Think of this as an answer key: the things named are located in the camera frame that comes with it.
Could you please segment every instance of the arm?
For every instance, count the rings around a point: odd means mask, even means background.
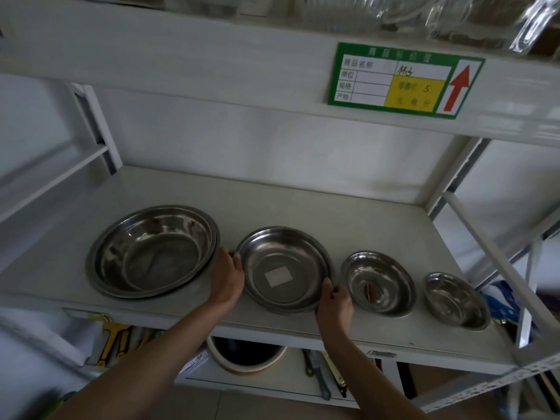
[[[52,420],[145,418],[213,328],[233,309],[244,284],[239,254],[232,257],[220,248],[208,300],[159,338],[127,354],[66,402]]]
[[[333,288],[329,279],[317,311],[317,323],[330,359],[340,371],[363,416],[375,420],[427,420],[348,337],[352,298],[345,287]]]

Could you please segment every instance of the yellow price box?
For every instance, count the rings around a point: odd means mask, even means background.
[[[384,106],[432,112],[444,85],[439,79],[394,76]]]

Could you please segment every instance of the hand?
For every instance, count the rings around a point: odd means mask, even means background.
[[[327,340],[341,335],[349,337],[353,314],[352,298],[346,287],[333,288],[330,279],[326,278],[317,310],[317,324],[323,341],[327,343]]]
[[[225,313],[234,308],[243,292],[245,273],[241,261],[239,253],[228,253],[220,247],[216,263],[212,267],[208,303],[224,308]]]

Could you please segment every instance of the bowl rim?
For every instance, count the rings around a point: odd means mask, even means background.
[[[274,355],[272,355],[272,357],[270,357],[268,360],[260,364],[256,364],[254,366],[242,366],[227,360],[220,353],[220,351],[218,351],[218,348],[216,348],[216,345],[214,344],[213,336],[208,336],[206,338],[206,345],[208,347],[208,351],[210,352],[212,357],[216,360],[218,365],[220,365],[220,367],[222,367],[224,370],[229,371],[233,374],[250,374],[250,373],[261,372],[265,368],[268,368],[272,364],[276,363],[276,361],[278,361],[284,355],[286,349],[288,349],[287,346],[276,345],[279,347],[278,351]]]
[[[350,263],[360,255],[368,255],[368,256],[374,255],[375,259],[384,262],[390,261],[392,264],[394,264],[397,267],[397,269],[404,276],[405,281],[408,282],[410,288],[410,304],[407,306],[406,310],[399,311],[397,314],[392,314],[390,312],[374,311],[367,304],[362,303],[362,301],[360,301],[357,297],[354,296],[354,293],[351,291],[351,287],[350,287],[350,280],[348,274],[349,266]],[[348,255],[344,260],[344,262],[342,262],[342,267],[340,268],[340,274],[342,275],[344,283],[346,284],[346,287],[348,288],[348,292],[350,293],[350,296],[352,296],[354,302],[357,303],[361,308],[365,309],[368,312],[371,312],[372,314],[380,315],[382,317],[389,317],[389,318],[402,318],[402,317],[406,317],[414,310],[414,307],[416,305],[416,299],[417,299],[416,285],[414,283],[414,280],[412,280],[412,277],[410,276],[410,274],[408,274],[408,271],[406,271],[400,263],[398,263],[397,261],[395,261],[395,259],[391,258],[386,254],[372,251],[372,250],[360,250],[358,252],[354,252],[353,254]]]
[[[446,278],[448,280],[451,280],[451,282],[453,282],[454,284],[457,284],[460,288],[466,290],[469,292],[469,295],[471,297],[473,297],[473,299],[477,300],[479,302],[479,307],[480,309],[484,312],[484,323],[481,324],[479,327],[467,327],[464,326],[462,324],[457,324],[457,323],[452,323],[451,321],[444,321],[443,318],[445,318],[444,316],[441,315],[435,315],[432,310],[435,307],[433,306],[433,303],[430,300],[430,292],[428,291],[428,283],[430,281],[433,281],[437,278]],[[484,297],[474,288],[470,285],[470,283],[466,280],[463,280],[459,277],[457,277],[456,275],[450,274],[450,273],[444,273],[444,272],[439,272],[439,271],[435,271],[432,273],[428,273],[425,277],[424,277],[424,299],[426,301],[428,310],[430,311],[430,313],[432,313],[432,315],[434,317],[436,317],[439,321],[442,321],[445,324],[448,324],[450,326],[453,327],[461,327],[462,329],[465,330],[471,330],[472,332],[480,332],[482,330],[485,330],[490,323],[492,322],[492,317],[490,316],[490,308],[488,307],[488,304],[486,303],[486,300],[484,299]]]
[[[182,277],[181,279],[170,283],[166,286],[157,288],[157,289],[153,289],[153,290],[146,290],[146,291],[139,291],[139,292],[135,292],[135,291],[128,291],[128,290],[119,290],[116,289],[113,286],[108,285],[107,283],[105,283],[98,275],[97,275],[97,271],[96,271],[96,259],[97,259],[97,252],[99,251],[99,249],[102,247],[102,245],[105,243],[105,240],[107,239],[107,237],[109,236],[110,233],[112,233],[116,227],[118,227],[119,225],[121,225],[122,223],[140,216],[146,212],[149,211],[155,211],[158,209],[169,209],[169,208],[175,208],[175,209],[181,209],[184,211],[190,211],[196,215],[198,215],[202,220],[204,220],[208,226],[208,228],[210,229],[210,242],[208,247],[210,248],[208,250],[208,252],[202,257],[202,259],[199,261],[199,263],[195,266],[195,268],[192,269],[192,271],[187,274],[186,276]],[[206,270],[207,267],[209,267],[213,262],[213,260],[216,257],[216,252],[217,252],[217,248],[220,246],[220,229],[218,228],[218,225],[216,225],[214,219],[208,215],[206,212],[201,211],[198,208],[194,208],[192,206],[187,206],[187,205],[180,205],[180,204],[167,204],[167,205],[155,205],[155,206],[151,206],[151,207],[146,207],[143,209],[139,209],[138,211],[134,211],[130,214],[127,214],[123,217],[121,217],[120,219],[116,220],[115,222],[113,222],[111,225],[109,225],[108,227],[106,227],[103,232],[101,234],[99,234],[99,236],[94,240],[94,243],[91,245],[88,254],[86,256],[86,262],[85,262],[85,269],[86,269],[86,276],[87,276],[87,280],[88,282],[90,282],[90,284],[94,287],[95,290],[105,294],[105,295],[109,295],[109,296],[113,296],[113,297],[118,297],[118,298],[125,298],[125,299],[140,299],[140,298],[147,298],[147,297],[152,297],[152,296],[157,296],[157,295],[162,295],[163,293],[167,293],[170,292],[172,290],[175,290],[183,285],[185,285],[186,283],[190,282],[192,279],[194,279],[195,277],[199,276],[200,273],[204,270]]]
[[[310,241],[312,243],[312,245],[317,249],[317,251],[319,252],[321,257],[323,258],[323,261],[325,262],[326,269],[327,269],[327,276],[324,277],[323,280],[325,280],[325,278],[327,278],[327,277],[330,278],[331,280],[333,280],[333,278],[334,278],[333,277],[334,267],[332,265],[332,261],[330,259],[329,253],[326,251],[325,247],[321,243],[319,243],[319,241],[317,239],[315,239],[311,235],[305,233],[304,231],[298,230],[297,228],[285,227],[283,225],[270,225],[269,227],[259,228],[258,230],[252,231],[249,234],[247,234],[239,242],[235,251],[238,252],[241,255],[241,252],[242,252],[241,250],[242,250],[243,246],[253,236],[255,236],[256,234],[261,233],[263,231],[267,231],[267,230],[284,230],[284,231],[293,232],[293,233],[299,234],[300,236],[303,236],[306,240]],[[247,282],[248,282],[248,277],[247,277],[247,273],[245,272],[245,284],[247,284]],[[285,308],[281,308],[281,304],[268,303],[268,301],[264,300],[263,298],[259,297],[256,294],[254,294],[254,292],[250,289],[251,289],[250,286],[245,286],[244,291],[251,297],[251,299],[253,299],[256,303],[258,303],[262,307],[266,308],[268,311],[274,312],[276,314],[291,315],[291,314],[300,314],[302,312],[314,311],[318,307],[318,303],[319,303],[319,300],[318,300],[317,302],[313,302],[312,304],[307,305],[307,306],[302,307],[302,308],[285,309]]]

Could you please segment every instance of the green price label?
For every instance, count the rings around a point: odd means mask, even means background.
[[[329,105],[455,119],[480,57],[340,42]]]

